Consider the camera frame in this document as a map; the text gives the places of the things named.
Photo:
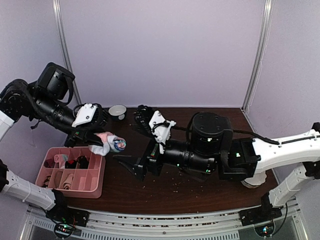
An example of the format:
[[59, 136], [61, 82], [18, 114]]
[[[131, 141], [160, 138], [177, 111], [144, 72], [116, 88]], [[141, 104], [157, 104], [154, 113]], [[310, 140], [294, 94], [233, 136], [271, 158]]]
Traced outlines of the brown beige argyle sock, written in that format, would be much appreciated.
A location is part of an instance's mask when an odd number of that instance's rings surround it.
[[85, 155], [81, 155], [76, 159], [78, 163], [78, 168], [79, 169], [88, 169], [89, 167], [89, 160]]

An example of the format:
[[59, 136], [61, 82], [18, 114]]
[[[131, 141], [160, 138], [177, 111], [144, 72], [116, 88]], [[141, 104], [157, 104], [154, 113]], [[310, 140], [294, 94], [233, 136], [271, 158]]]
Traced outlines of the pink sock with teal patches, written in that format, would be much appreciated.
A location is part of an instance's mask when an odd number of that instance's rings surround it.
[[103, 146], [89, 145], [88, 149], [93, 154], [106, 156], [108, 153], [119, 153], [127, 146], [127, 142], [124, 138], [118, 137], [109, 131], [96, 133], [96, 135], [101, 139]]

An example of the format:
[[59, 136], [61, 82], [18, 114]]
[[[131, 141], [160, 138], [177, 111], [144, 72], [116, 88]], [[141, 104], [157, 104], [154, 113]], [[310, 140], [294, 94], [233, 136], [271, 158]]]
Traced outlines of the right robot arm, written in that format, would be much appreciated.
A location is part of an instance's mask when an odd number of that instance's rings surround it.
[[195, 113], [185, 131], [185, 141], [171, 138], [177, 129], [160, 111], [140, 105], [134, 112], [135, 129], [150, 138], [142, 157], [115, 155], [138, 180], [147, 173], [159, 175], [163, 165], [209, 175], [218, 172], [220, 180], [241, 182], [256, 188], [266, 181], [266, 172], [284, 165], [298, 164], [279, 187], [262, 197], [256, 210], [259, 220], [268, 220], [282, 207], [304, 181], [320, 177], [320, 125], [293, 136], [270, 139], [245, 131], [244, 138], [234, 139], [236, 130], [227, 117], [213, 112]]

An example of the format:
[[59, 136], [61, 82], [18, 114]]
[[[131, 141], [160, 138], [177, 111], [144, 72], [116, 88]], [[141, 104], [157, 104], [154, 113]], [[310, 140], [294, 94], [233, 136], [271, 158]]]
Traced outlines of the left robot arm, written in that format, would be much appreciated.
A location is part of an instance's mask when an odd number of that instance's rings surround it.
[[[108, 114], [99, 103], [69, 108], [74, 95], [75, 75], [49, 62], [31, 83], [14, 79], [0, 93], [0, 136], [3, 138], [21, 118], [45, 123], [67, 135], [65, 146], [103, 146], [97, 136], [107, 124]], [[64, 194], [57, 189], [36, 186], [0, 164], [0, 192], [52, 212], [61, 222], [72, 218]]]

